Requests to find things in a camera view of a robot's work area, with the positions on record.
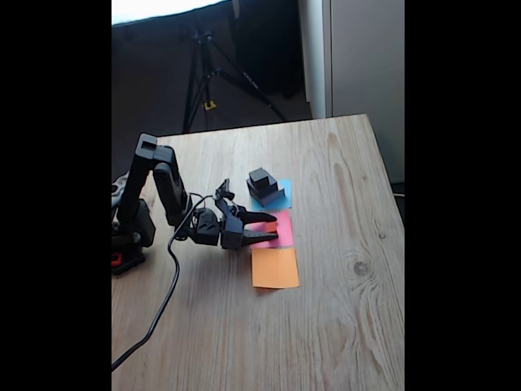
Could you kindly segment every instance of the black block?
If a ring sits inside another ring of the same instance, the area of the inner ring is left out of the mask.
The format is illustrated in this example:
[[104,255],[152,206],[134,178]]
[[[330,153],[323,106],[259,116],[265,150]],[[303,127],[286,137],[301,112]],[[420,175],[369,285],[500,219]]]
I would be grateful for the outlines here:
[[270,175],[268,172],[262,167],[250,173],[250,181],[252,181],[252,184],[256,189],[262,189],[269,186],[269,177]]

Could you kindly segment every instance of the pink sticky note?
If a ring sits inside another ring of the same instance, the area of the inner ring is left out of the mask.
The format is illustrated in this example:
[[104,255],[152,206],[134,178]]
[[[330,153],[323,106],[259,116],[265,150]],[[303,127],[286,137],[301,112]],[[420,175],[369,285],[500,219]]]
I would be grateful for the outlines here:
[[[277,233],[278,239],[273,239],[267,242],[260,242],[252,244],[251,248],[279,248],[291,247],[293,245],[293,230],[291,229],[291,219],[289,210],[285,209],[282,212],[270,213],[277,218]],[[265,232],[264,222],[255,222],[248,224],[246,229],[251,231]]]

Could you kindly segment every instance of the black cable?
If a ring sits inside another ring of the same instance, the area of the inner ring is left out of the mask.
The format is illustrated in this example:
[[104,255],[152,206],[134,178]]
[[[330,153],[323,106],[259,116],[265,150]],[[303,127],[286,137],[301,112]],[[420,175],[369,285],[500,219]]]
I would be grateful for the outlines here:
[[172,252],[172,243],[173,243],[173,240],[174,238],[176,237],[177,233],[179,232],[179,230],[184,226],[186,220],[188,219],[188,217],[190,217],[192,215],[192,213],[195,211],[195,208],[197,208],[197,206],[199,206],[199,204],[201,204],[203,201],[205,201],[207,198],[210,198],[212,197],[211,195],[207,195],[205,197],[202,197],[201,195],[199,194],[195,194],[195,193],[191,193],[190,195],[195,195],[195,196],[200,196],[201,197],[201,200],[199,200],[193,207],[192,209],[190,209],[190,211],[185,215],[185,217],[182,219],[181,221],[181,224],[179,224],[179,226],[176,228],[176,230],[173,232],[172,234],[172,237],[170,238],[170,241],[169,241],[169,245],[167,247],[167,250],[169,251],[169,254],[170,256],[172,257],[173,259],[173,262],[176,266],[176,272],[173,276],[173,281],[172,281],[172,285],[170,285],[170,289],[169,289],[169,292],[167,293],[166,297],[164,298],[163,300],[163,304],[161,304],[161,307],[159,309],[159,311],[157,311],[157,314],[155,315],[154,317],[154,320],[152,320],[152,324],[150,325],[150,328],[148,329],[148,332],[147,334],[139,341],[137,342],[136,344],[134,344],[132,347],[130,347],[130,349],[128,349],[126,352],[124,352],[113,364],[112,364],[112,372],[114,372],[114,370],[116,368],[118,368],[119,365],[121,365],[133,352],[135,352],[136,350],[138,350],[139,348],[141,348],[143,345],[146,344],[146,342],[150,339],[152,333],[154,332],[155,330],[155,326],[157,326],[157,323],[159,322],[160,318],[161,318],[161,315],[163,314],[163,311],[164,309],[166,308],[166,305],[169,303],[169,300],[170,300],[170,297],[172,297],[172,293],[173,293],[173,290],[175,289],[176,285],[177,285],[177,280],[179,279],[179,260],[177,259],[177,257],[175,256],[175,254]]

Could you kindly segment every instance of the wood grain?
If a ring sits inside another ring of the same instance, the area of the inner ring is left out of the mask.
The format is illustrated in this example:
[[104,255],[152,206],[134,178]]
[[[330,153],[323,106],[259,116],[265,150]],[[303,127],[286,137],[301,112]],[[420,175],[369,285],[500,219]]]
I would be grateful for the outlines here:
[[[175,242],[177,288],[112,389],[403,389],[405,232],[367,116],[160,143],[173,146],[188,191],[211,194],[230,178],[247,208],[249,171],[292,180],[300,288],[254,288],[248,249]],[[173,229],[151,176],[142,196],[157,231],[147,261],[112,278],[112,360],[143,337],[173,277]]]

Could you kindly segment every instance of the stacked blocks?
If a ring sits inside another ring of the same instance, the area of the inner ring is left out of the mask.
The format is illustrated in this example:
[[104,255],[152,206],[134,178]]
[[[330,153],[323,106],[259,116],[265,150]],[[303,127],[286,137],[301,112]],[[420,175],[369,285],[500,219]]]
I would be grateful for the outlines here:
[[262,167],[252,171],[246,180],[250,194],[262,206],[271,204],[285,196],[284,189],[278,189],[277,181]]

